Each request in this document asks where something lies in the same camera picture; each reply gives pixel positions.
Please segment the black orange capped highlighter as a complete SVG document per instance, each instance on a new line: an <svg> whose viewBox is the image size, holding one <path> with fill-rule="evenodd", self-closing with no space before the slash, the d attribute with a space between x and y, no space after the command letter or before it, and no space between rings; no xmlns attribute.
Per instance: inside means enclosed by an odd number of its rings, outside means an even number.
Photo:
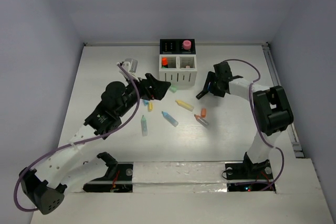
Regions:
<svg viewBox="0 0 336 224"><path fill-rule="evenodd" d="M168 67L169 64L167 58L162 58L162 68L168 68Z"/></svg>

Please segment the pink capped glue bottle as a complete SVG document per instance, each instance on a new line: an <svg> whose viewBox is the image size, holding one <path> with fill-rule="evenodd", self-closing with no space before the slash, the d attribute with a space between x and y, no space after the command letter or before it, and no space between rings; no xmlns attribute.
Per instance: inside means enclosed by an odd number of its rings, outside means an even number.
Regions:
<svg viewBox="0 0 336 224"><path fill-rule="evenodd" d="M190 40L184 40L182 42L182 47L184 50L190 50L192 47L192 42Z"/></svg>

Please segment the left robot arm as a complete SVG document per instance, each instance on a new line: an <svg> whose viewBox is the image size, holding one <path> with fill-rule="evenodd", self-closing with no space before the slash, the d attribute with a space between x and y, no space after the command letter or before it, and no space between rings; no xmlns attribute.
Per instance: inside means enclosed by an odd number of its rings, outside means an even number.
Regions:
<svg viewBox="0 0 336 224"><path fill-rule="evenodd" d="M87 189L87 183L102 179L115 182L125 168L107 152L95 153L93 147L121 129L121 121L140 101L162 100L171 86L150 73L145 78L125 75L127 84L114 81L106 86L101 101L85 119L70 142L45 154L19 173L15 189L23 193L43 215L53 212L75 188Z"/></svg>

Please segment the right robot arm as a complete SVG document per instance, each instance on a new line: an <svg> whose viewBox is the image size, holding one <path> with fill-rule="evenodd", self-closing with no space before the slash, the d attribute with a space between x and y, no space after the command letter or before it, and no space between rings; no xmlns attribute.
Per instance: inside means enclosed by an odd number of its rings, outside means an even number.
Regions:
<svg viewBox="0 0 336 224"><path fill-rule="evenodd" d="M207 74L202 91L196 98L201 99L208 93L217 97L226 94L235 95L249 102L257 133L249 150L244 154L243 162L233 171L240 171L248 178L253 178L264 169L269 160L269 152L275 148L275 141L280 133L293 123L286 92L282 86L262 86L258 78L248 81L231 72L228 61L214 65L214 71Z"/></svg>

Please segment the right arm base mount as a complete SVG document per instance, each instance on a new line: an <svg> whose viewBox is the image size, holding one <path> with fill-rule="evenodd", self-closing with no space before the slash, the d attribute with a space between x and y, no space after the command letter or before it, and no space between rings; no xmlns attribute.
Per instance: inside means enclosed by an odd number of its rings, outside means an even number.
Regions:
<svg viewBox="0 0 336 224"><path fill-rule="evenodd" d="M245 153L241 162L225 164L221 176L229 182L229 189L233 191L276 190L268 158L261 163L253 163Z"/></svg>

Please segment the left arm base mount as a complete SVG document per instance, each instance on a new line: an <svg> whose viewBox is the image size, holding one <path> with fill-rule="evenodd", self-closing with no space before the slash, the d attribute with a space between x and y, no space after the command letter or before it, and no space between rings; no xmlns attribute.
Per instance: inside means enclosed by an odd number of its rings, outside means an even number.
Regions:
<svg viewBox="0 0 336 224"><path fill-rule="evenodd" d="M84 184L87 193L131 193L133 192L133 163L118 163L109 153L103 152L97 158L104 162L103 175Z"/></svg>

